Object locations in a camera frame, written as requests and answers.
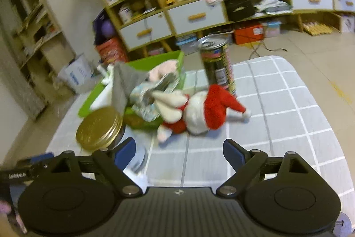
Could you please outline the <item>red white santa plush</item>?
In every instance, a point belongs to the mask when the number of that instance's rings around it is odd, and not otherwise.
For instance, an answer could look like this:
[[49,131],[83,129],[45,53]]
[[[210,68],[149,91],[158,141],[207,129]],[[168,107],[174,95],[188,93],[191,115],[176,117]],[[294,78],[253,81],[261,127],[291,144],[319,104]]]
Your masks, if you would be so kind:
[[242,118],[246,120],[251,116],[250,110],[217,84],[210,85],[207,91],[187,96],[187,104],[178,109],[178,112],[182,113],[178,121],[168,123],[160,115],[162,124],[157,130],[157,139],[160,143],[165,143],[173,134],[185,131],[200,135],[210,130],[217,130],[225,123],[228,109],[240,112]]

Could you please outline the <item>rag doll blue dress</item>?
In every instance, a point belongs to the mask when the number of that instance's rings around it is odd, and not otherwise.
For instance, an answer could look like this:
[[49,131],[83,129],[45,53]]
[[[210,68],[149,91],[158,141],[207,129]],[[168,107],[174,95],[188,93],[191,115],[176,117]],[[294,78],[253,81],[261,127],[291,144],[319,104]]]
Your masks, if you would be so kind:
[[158,81],[145,81],[137,85],[129,99],[132,109],[147,122],[160,115],[164,121],[174,123],[182,117],[178,109],[188,102],[188,96],[177,90],[180,77],[178,73],[168,73]]

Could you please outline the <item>glass jar gold lid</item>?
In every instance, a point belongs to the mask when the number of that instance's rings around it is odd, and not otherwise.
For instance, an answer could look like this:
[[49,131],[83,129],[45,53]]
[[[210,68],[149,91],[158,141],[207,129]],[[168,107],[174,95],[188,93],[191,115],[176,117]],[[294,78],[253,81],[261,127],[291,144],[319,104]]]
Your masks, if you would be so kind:
[[104,106],[84,117],[76,131],[76,142],[87,152],[114,149],[132,137],[132,130],[112,106]]

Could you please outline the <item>green plastic storage bin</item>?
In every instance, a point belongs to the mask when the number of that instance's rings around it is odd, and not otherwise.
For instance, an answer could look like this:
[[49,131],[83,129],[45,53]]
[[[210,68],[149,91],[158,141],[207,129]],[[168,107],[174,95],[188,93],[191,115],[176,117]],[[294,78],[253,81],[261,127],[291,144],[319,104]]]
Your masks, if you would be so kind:
[[157,129],[162,118],[150,92],[171,93],[183,88],[184,53],[180,50],[150,56],[113,67],[113,79],[99,82],[81,106],[78,116],[87,117],[103,106],[113,106],[123,122],[133,129]]

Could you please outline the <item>grey checked tablecloth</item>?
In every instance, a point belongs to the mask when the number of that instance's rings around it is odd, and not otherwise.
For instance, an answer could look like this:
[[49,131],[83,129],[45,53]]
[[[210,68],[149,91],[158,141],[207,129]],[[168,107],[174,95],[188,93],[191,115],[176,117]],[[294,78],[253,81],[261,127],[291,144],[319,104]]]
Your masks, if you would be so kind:
[[150,184],[217,188],[233,175],[222,151],[225,139],[231,138],[270,156],[297,152],[337,192],[342,211],[352,216],[354,187],[344,153],[293,66],[282,57],[265,56],[235,64],[233,73],[238,100],[252,112],[249,121],[229,111],[218,130],[182,133],[162,145],[154,131],[125,131],[146,149],[142,172]]

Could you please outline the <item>white blue paper bag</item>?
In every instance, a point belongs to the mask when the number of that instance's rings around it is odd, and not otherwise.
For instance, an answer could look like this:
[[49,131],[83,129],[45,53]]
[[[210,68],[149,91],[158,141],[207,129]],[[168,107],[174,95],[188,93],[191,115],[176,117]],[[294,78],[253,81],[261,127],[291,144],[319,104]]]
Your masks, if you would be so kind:
[[58,74],[58,79],[68,85],[75,93],[85,92],[86,85],[93,76],[94,70],[84,54],[64,66]]

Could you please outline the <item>wooden bookshelf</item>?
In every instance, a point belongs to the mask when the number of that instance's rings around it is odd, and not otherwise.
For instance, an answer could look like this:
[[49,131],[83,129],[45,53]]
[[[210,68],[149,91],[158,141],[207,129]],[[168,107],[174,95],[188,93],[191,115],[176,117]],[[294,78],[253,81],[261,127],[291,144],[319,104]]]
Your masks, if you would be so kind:
[[30,118],[70,94],[58,74],[74,58],[46,0],[1,0],[1,77]]

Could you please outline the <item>dark tall drink can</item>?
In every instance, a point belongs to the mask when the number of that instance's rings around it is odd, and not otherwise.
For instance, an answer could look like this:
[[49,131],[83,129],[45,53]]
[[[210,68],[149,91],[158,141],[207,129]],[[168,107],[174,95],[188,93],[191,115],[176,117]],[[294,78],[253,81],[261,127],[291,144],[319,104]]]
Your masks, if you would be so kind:
[[229,58],[229,41],[223,35],[209,35],[197,41],[209,85],[217,84],[235,96],[235,81]]

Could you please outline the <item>red box under console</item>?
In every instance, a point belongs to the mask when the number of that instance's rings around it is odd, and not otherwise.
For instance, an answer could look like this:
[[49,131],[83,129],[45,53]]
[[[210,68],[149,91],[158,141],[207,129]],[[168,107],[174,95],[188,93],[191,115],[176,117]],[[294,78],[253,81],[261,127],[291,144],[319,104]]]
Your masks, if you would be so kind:
[[237,45],[258,42],[264,39],[264,28],[260,23],[237,26],[233,34]]

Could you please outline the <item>purple balloon toy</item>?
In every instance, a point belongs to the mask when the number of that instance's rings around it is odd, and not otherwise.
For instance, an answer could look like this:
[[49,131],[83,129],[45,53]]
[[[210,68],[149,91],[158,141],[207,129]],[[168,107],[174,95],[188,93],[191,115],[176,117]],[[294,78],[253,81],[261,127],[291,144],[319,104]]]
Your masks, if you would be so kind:
[[95,45],[103,44],[116,35],[116,29],[105,10],[102,10],[97,15],[92,25],[95,34]]

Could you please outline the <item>yellow white drawer cabinet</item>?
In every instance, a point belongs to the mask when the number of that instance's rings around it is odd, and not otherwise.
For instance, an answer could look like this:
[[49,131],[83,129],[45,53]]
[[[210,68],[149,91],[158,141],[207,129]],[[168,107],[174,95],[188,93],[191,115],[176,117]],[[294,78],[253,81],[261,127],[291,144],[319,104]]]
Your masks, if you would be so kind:
[[172,51],[167,40],[174,33],[166,0],[103,0],[103,3],[128,52],[141,50],[147,57],[148,46],[152,44]]

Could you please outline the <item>black bag in console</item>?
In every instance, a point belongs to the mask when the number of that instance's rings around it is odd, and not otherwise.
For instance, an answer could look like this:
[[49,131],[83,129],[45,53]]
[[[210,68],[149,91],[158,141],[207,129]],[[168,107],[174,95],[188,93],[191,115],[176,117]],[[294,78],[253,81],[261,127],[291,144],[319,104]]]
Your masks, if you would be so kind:
[[230,21],[237,22],[255,14],[251,0],[224,0],[224,3]]

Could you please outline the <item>low yellow tv console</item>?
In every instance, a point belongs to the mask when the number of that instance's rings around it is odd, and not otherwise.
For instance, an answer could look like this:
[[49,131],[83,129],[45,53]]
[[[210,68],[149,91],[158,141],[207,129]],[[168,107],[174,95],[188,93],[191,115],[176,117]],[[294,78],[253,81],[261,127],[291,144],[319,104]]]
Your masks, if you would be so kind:
[[190,0],[166,9],[175,36],[184,36],[229,24],[276,16],[295,16],[302,25],[302,15],[323,12],[354,13],[354,0],[279,0],[290,10],[272,14],[258,11],[253,2],[258,0],[224,0],[212,5],[205,0]]

